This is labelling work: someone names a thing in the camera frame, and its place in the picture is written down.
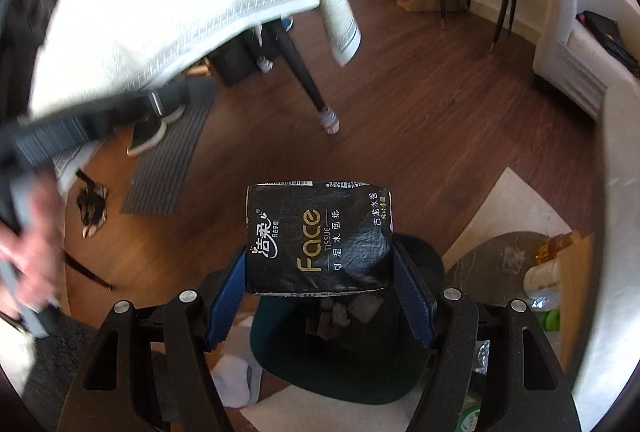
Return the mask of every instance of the gray carpet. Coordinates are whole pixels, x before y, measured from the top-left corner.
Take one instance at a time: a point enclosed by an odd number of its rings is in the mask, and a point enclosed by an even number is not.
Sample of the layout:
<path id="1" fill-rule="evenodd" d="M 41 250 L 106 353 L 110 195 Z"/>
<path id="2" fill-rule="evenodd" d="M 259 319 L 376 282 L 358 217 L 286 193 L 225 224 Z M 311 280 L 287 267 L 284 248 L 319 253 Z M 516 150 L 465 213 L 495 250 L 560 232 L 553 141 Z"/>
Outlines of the gray carpet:
<path id="1" fill-rule="evenodd" d="M 121 213 L 170 215 L 175 211 L 211 105 L 188 106 L 180 119 L 167 127 L 158 146 L 139 158 Z"/>

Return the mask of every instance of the wooden floor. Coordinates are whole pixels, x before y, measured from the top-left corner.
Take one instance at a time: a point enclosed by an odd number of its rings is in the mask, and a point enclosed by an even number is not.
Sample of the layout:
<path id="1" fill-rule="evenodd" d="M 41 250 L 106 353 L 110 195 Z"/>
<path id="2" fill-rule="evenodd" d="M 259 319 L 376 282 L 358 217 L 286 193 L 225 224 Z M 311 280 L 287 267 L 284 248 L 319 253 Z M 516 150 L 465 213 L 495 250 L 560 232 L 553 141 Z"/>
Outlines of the wooden floor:
<path id="1" fill-rule="evenodd" d="M 591 223 L 594 124 L 558 94 L 532 88 L 534 47 L 494 25 L 449 14 L 407 13 L 394 0 L 350 0 L 362 30 L 353 61 L 333 60 L 315 12 L 296 17 L 292 37 L 340 133 L 326 136 L 284 62 L 220 92 L 174 216 L 119 214 L 135 161 L 129 133 L 87 166 L 108 186 L 109 218 L 83 240 L 70 194 L 66 249 L 112 282 L 107 292 L 68 272 L 73 314 L 99 326 L 117 300 L 161 304 L 222 268 L 245 239 L 248 185 L 293 179 L 357 180 L 389 187 L 396 231 L 444 254 L 511 167 L 571 227 Z"/>

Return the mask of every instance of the gray sofa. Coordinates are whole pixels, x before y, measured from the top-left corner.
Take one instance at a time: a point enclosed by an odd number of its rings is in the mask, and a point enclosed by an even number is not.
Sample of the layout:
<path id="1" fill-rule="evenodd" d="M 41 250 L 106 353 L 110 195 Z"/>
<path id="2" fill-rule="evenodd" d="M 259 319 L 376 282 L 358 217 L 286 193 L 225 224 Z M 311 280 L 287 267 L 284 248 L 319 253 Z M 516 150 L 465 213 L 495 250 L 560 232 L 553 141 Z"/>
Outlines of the gray sofa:
<path id="1" fill-rule="evenodd" d="M 640 13 L 626 0 L 549 0 L 533 70 L 596 119 L 609 83 L 639 82 L 575 19 L 583 11 L 617 21 L 626 49 L 640 60 Z"/>

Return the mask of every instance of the plastic bag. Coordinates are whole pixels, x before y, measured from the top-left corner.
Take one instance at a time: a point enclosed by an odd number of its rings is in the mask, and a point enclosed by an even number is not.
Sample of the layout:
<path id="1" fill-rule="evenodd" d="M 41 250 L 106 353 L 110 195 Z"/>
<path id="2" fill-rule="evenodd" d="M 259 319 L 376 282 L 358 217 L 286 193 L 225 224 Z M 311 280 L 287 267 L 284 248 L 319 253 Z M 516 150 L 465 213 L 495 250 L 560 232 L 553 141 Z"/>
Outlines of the plastic bag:
<path id="1" fill-rule="evenodd" d="M 391 196 L 365 183 L 249 187 L 246 289 L 328 296 L 392 284 Z"/>

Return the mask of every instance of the beige rug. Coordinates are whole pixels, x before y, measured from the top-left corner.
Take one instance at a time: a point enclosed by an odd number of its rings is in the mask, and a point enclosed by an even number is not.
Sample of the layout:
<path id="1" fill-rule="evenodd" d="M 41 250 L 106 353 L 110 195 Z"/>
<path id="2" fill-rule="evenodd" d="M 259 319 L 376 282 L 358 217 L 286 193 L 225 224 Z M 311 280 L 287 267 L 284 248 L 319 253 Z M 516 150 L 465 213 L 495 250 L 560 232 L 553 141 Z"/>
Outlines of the beige rug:
<path id="1" fill-rule="evenodd" d="M 442 257 L 445 270 L 476 246 L 512 231 L 554 236 L 571 228 L 535 190 L 505 168 L 471 222 Z"/>
<path id="2" fill-rule="evenodd" d="M 444 255 L 445 268 L 449 269 L 477 245 L 511 231 L 558 235 L 571 229 L 542 197 L 506 168 Z M 409 425 L 401 401 L 360 405 L 318 396 L 295 386 L 241 412 L 260 432 L 404 432 Z"/>

